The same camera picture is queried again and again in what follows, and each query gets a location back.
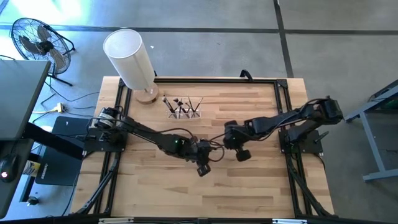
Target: gray floor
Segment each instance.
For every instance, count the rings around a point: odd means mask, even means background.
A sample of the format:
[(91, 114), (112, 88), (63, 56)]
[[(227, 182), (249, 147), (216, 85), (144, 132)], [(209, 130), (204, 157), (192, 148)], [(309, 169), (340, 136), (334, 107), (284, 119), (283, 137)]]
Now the gray floor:
[[(53, 11), (32, 10), (38, 7), (35, 2), (46, 2), (46, 7)], [(398, 29), (397, 1), (280, 0), (280, 6), (287, 29)], [(55, 10), (62, 16), (54, 18)], [(10, 0), (0, 14), (0, 24), (10, 24), (19, 17), (74, 26), (277, 28), (271, 0)], [(53, 82), (60, 93), (74, 99), (98, 91), (104, 75), (117, 75), (102, 50), (109, 32), (61, 33), (74, 41), (77, 51), (72, 54), (70, 68), (60, 75), (75, 86)], [(159, 75), (236, 77), (245, 68), (255, 77), (286, 77), (278, 34), (146, 32), (142, 36)], [(347, 114), (365, 103), (369, 95), (397, 79), (396, 37), (287, 35), (294, 77), (305, 79), (309, 98), (330, 95)], [(8, 30), (0, 30), (0, 46), (0, 54), (21, 58), (8, 37)], [(45, 86), (38, 102), (50, 95)], [(52, 108), (63, 102), (71, 107), (84, 107), (95, 105), (96, 100), (97, 96), (93, 95), (68, 103), (55, 96), (45, 105)], [(39, 104), (36, 109), (42, 110)], [(93, 114), (92, 109), (73, 112)], [(47, 115), (37, 124), (52, 126), (56, 117), (57, 114)], [(321, 130), (330, 131), (323, 146), (335, 213), (346, 218), (397, 222), (398, 177), (368, 184), (362, 181), (363, 174), (375, 172), (377, 167), (360, 121), (341, 122)], [(25, 208), (14, 199), (5, 219), (60, 215), (71, 188), (35, 185), (32, 192), (37, 192), (42, 203)]]

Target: desk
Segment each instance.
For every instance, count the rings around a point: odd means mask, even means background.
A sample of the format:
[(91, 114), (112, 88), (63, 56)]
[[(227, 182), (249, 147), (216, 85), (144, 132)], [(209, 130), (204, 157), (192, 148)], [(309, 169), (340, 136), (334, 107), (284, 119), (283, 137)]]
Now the desk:
[[(293, 108), (307, 101), (303, 79), (287, 79)], [(113, 107), (119, 77), (104, 77), (96, 114)], [(167, 119), (161, 100), (142, 105), (132, 99), (129, 116), (155, 130), (184, 127), (199, 138), (212, 138), (224, 131), (224, 123), (242, 123), (257, 116), (277, 115), (274, 87), (245, 83), (158, 83), (160, 95), (204, 97), (202, 119)], [(187, 136), (183, 131), (175, 133)], [(113, 217), (293, 217), (292, 199), (285, 157), (280, 153), (275, 132), (264, 142), (248, 142), (252, 158), (238, 162), (233, 151), (211, 162), (212, 171), (199, 177), (196, 165), (166, 156), (157, 146), (129, 135), (122, 153), (111, 215)], [(104, 153), (96, 152), (83, 161), (71, 212), (89, 199), (100, 179)], [(330, 193), (322, 163), (303, 155), (309, 189), (330, 213)], [(108, 190), (105, 189), (103, 206)], [(298, 191), (302, 205), (302, 194)]]
[[(0, 158), (8, 154), (18, 158), (16, 178), (8, 183), (0, 181), (0, 218), (7, 214), (34, 141), (83, 158), (81, 147), (28, 122), (50, 65), (40, 60), (0, 60)], [(30, 192), (32, 184), (23, 195)]]

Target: wooden tabletop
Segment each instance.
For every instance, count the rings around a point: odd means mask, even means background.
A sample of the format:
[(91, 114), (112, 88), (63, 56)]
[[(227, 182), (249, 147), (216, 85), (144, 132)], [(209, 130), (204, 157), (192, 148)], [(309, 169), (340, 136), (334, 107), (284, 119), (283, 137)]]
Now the wooden tabletop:
[[(293, 108), (302, 106), (307, 101), (303, 79), (287, 81)], [(119, 77), (104, 77), (96, 114), (103, 107), (114, 106), (118, 83)], [(160, 95), (165, 94), (170, 100), (187, 95), (195, 101), (204, 97), (202, 118), (192, 121), (168, 119), (161, 100), (142, 105), (132, 98), (129, 116), (158, 131), (183, 127), (199, 138), (209, 139), (223, 133), (224, 123), (232, 119), (242, 124), (245, 119), (277, 115), (274, 87), (270, 84), (158, 83), (158, 86)], [(183, 131), (174, 133), (188, 137)], [(226, 150), (224, 159), (210, 162), (211, 172), (199, 177), (195, 164), (166, 156), (156, 145), (129, 135), (119, 167), (112, 216), (293, 217), (287, 168), (277, 132), (264, 142), (248, 142), (244, 148), (250, 150), (250, 160), (238, 162), (234, 151)], [(217, 151), (211, 153), (213, 159), (220, 155)], [(71, 212), (81, 208), (97, 188), (103, 157), (104, 153), (96, 152), (83, 161)], [(319, 158), (304, 154), (303, 164), (309, 189), (333, 213)], [(108, 188), (104, 192), (102, 209)], [(304, 211), (301, 191), (298, 195)]]

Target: electric fan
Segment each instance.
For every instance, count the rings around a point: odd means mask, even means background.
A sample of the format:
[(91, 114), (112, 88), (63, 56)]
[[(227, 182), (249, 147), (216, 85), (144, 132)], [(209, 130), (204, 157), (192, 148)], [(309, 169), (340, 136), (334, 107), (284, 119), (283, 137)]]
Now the electric fan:
[[(46, 23), (30, 18), (20, 18), (13, 23), (11, 38), (24, 59), (50, 61), (52, 75), (49, 76), (72, 85), (55, 76), (65, 72), (70, 65), (70, 52), (75, 50), (70, 40)], [(72, 44), (72, 49), (68, 48), (64, 40)]]

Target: white cylinder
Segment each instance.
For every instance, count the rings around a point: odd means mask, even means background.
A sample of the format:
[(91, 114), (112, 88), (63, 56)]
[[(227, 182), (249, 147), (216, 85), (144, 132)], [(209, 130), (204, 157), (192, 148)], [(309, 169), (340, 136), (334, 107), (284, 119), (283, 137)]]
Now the white cylinder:
[(107, 36), (103, 47), (127, 87), (143, 90), (153, 83), (155, 72), (138, 32), (117, 30)]

